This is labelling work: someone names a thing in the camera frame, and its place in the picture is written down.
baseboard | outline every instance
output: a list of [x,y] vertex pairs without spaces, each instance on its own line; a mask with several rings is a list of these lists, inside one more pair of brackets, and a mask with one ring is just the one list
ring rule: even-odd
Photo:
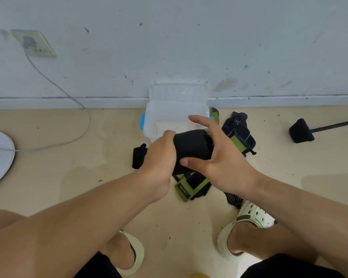
[[[78,97],[87,108],[146,108],[147,97]],[[258,96],[210,97],[210,107],[323,106],[348,105],[348,95],[337,96]],[[79,108],[64,97],[0,98],[0,109]]]

person's left hand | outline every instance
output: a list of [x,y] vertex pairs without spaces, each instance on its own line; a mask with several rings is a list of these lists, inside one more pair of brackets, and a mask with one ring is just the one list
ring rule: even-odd
[[169,192],[170,178],[177,160],[174,135],[174,131],[167,130],[162,137],[155,140],[148,148],[143,165],[139,169],[148,180],[150,189],[153,189],[155,201],[162,199]]

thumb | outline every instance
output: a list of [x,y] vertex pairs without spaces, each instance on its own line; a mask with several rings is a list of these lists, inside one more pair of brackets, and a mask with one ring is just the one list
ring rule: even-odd
[[208,160],[202,160],[199,158],[188,157],[188,158],[180,159],[179,163],[182,166],[185,166],[185,167],[190,168],[192,170],[195,170],[197,172],[203,173],[206,171],[206,167],[208,166],[207,161]]

outlet plate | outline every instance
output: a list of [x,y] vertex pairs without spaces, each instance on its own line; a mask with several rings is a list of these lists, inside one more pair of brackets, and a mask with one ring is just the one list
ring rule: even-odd
[[45,37],[40,31],[37,30],[11,30],[13,36],[18,40],[18,42],[23,46],[23,37],[29,36],[35,39],[36,44],[29,47],[27,52],[33,57],[55,57],[56,54],[49,46]]

plastic storage box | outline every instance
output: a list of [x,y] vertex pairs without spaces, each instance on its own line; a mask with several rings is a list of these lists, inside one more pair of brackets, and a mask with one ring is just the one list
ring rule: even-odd
[[188,115],[209,117],[204,84],[153,84],[149,89],[143,133],[153,142],[166,130],[182,133],[205,128],[188,120]]

